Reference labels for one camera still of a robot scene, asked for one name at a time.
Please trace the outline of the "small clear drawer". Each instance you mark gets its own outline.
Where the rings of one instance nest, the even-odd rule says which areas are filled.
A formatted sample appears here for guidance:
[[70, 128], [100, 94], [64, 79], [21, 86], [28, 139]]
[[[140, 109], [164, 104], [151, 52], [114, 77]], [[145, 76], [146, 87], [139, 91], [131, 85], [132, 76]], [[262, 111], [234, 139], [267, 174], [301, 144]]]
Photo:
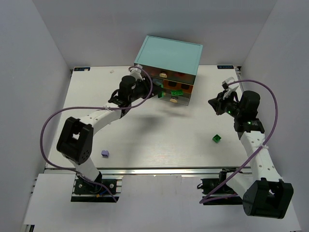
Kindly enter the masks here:
[[167, 81], [163, 84], [163, 91], [158, 98], [164, 101], [188, 105], [190, 102], [193, 85]]
[[164, 80], [163, 79], [160, 79], [160, 78], [156, 78], [156, 77], [152, 77], [151, 76], [151, 81], [153, 83], [153, 88], [163, 88], [163, 83], [164, 83]]

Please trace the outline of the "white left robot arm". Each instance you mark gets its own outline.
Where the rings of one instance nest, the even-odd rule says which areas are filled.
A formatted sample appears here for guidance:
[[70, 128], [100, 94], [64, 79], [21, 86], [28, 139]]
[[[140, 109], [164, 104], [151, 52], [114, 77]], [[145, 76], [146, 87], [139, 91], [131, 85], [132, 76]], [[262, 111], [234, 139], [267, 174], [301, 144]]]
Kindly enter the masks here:
[[101, 183], [102, 174], [90, 158], [94, 135], [123, 118], [134, 101], [160, 95], [162, 91], [163, 85], [156, 85], [152, 80], [136, 79], [131, 75], [122, 77], [119, 88], [112, 93], [102, 110], [82, 118], [67, 118], [56, 145], [57, 151], [73, 164], [87, 182]]

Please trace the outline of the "right blue corner label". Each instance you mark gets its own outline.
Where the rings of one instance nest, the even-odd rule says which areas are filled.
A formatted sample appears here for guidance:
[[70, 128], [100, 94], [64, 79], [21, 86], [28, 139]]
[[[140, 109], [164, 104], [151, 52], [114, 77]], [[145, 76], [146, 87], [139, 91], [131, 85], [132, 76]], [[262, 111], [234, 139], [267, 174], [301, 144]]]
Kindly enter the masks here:
[[217, 65], [218, 69], [234, 69], [233, 65]]

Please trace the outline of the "long green lego brick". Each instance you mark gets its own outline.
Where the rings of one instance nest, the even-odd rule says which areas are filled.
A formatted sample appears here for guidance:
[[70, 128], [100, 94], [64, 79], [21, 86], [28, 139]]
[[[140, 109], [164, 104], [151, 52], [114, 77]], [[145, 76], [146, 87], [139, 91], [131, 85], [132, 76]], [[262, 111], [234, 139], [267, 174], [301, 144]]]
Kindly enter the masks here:
[[182, 96], [182, 95], [183, 95], [183, 91], [182, 91], [182, 90], [172, 90], [172, 91], [170, 92], [170, 94], [171, 94], [172, 96]]

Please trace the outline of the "blue corner label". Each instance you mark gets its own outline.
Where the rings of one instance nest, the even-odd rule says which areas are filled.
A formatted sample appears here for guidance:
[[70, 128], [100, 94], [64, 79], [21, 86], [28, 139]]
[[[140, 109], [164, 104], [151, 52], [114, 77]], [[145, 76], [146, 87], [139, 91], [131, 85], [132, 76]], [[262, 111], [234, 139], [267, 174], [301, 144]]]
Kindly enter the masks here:
[[234, 69], [233, 65], [217, 65], [218, 69]]
[[90, 67], [75, 67], [73, 71], [74, 72], [87, 72], [87, 71], [90, 71]]

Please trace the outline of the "teal drawer cabinet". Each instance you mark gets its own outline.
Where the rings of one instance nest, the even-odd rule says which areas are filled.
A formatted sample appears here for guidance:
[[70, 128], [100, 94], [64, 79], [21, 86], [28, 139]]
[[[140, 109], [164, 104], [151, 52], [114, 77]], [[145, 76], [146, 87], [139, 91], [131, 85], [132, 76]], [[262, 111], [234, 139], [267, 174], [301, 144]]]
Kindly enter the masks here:
[[136, 63], [173, 70], [199, 66], [203, 45], [147, 35], [135, 58]]

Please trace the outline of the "green lego plate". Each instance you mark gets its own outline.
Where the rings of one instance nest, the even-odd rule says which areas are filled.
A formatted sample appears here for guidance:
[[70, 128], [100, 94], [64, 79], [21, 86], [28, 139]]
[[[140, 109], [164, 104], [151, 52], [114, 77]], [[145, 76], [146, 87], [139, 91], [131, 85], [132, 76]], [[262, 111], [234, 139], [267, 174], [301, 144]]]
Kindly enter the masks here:
[[163, 94], [164, 94], [164, 87], [163, 87], [163, 85], [161, 84], [161, 86], [160, 86], [160, 91], [159, 91], [159, 93], [158, 93], [158, 98], [162, 98], [163, 97]]

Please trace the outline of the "aluminium table front rail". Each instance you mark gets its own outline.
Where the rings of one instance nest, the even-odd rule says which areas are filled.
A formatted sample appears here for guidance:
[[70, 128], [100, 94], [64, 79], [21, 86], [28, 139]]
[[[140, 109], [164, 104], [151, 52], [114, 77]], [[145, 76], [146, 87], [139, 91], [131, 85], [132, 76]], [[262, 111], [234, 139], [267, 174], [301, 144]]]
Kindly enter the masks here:
[[192, 175], [192, 174], [218, 174], [222, 167], [212, 168], [129, 168], [111, 169], [97, 168], [103, 175]]

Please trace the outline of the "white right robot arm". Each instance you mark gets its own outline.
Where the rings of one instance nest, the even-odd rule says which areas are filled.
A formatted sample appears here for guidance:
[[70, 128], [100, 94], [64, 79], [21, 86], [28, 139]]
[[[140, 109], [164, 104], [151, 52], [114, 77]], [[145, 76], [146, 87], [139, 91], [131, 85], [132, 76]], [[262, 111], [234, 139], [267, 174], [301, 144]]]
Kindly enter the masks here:
[[226, 90], [208, 101], [217, 115], [224, 113], [234, 118], [234, 129], [249, 159], [252, 178], [249, 179], [240, 168], [223, 169], [219, 183], [209, 194], [224, 185], [231, 188], [241, 200], [246, 215], [267, 218], [284, 218], [292, 199], [292, 184], [285, 183], [277, 172], [265, 142], [265, 130], [257, 118], [260, 95], [244, 91], [241, 98], [236, 92]]

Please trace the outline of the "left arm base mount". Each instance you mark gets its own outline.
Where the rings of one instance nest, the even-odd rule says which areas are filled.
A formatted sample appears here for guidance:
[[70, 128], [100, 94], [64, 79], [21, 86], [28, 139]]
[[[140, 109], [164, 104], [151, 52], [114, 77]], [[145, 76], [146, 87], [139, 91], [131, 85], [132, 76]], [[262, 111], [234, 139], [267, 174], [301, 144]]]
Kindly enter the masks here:
[[75, 203], [116, 203], [114, 198], [119, 200], [122, 180], [104, 178], [102, 184], [111, 194], [102, 186], [87, 183], [81, 177], [76, 177], [70, 201]]

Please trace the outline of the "left blue corner label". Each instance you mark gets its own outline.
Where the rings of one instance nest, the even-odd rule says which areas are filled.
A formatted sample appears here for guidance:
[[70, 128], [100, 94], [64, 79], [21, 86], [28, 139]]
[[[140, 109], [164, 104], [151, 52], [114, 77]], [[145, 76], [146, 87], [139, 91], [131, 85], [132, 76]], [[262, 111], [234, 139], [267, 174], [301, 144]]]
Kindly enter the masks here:
[[87, 72], [87, 71], [90, 71], [90, 67], [75, 67], [73, 71], [74, 72]]

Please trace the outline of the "green lego cube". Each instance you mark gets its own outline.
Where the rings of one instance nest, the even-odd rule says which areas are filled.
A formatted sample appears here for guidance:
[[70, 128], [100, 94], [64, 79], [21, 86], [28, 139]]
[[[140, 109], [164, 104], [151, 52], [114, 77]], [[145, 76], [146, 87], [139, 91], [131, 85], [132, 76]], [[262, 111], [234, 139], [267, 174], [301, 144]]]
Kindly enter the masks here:
[[215, 136], [213, 136], [212, 140], [215, 142], [215, 143], [218, 143], [221, 141], [221, 136], [216, 134]]

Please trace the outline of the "lilac lego brick front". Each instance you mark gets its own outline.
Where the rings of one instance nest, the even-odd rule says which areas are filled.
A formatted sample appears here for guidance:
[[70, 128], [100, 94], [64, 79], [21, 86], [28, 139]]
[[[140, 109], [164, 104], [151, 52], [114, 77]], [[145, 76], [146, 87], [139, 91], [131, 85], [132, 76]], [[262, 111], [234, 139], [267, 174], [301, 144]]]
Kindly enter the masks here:
[[109, 154], [108, 150], [102, 150], [101, 155], [105, 158], [108, 158], [110, 154]]

